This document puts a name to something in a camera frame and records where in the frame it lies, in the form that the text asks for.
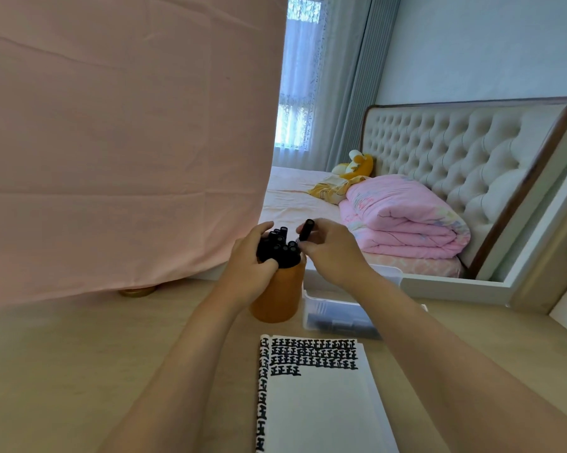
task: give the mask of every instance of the notebook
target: notebook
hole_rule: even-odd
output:
[[[363,345],[261,336],[256,452],[399,453]]]

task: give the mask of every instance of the gold stand base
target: gold stand base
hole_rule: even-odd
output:
[[[123,297],[145,297],[151,294],[153,291],[158,289],[157,286],[148,286],[146,288],[138,289],[121,289],[118,291]]]

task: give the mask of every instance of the notebook spine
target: notebook spine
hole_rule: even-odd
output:
[[[266,431],[266,384],[269,376],[270,337],[260,337],[260,357],[258,359],[258,407],[256,411],[256,453],[264,453],[264,433]]]

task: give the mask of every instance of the gray curtain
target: gray curtain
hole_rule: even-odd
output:
[[[399,3],[400,0],[371,0],[355,74],[344,91],[347,111],[340,113],[327,171],[349,162],[348,153],[353,149],[361,150],[363,114],[376,101]]]

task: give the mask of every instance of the stuffed animal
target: stuffed animal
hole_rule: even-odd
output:
[[[344,179],[353,179],[355,176],[370,176],[373,169],[373,158],[369,154],[362,154],[360,151],[353,149],[348,155],[352,162],[336,165],[333,167],[333,174],[337,174]]]

